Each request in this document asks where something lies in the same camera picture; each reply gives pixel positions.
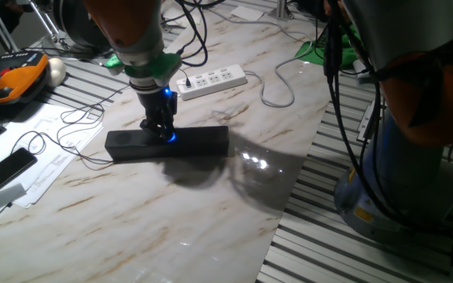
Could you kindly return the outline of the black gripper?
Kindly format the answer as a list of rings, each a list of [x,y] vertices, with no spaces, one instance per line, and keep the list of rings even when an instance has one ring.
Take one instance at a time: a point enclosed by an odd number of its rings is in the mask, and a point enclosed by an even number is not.
[[[175,136],[173,121],[177,113],[177,93],[162,89],[151,94],[138,94],[138,99],[146,116],[139,126],[155,137],[164,138],[166,142],[171,141]]]

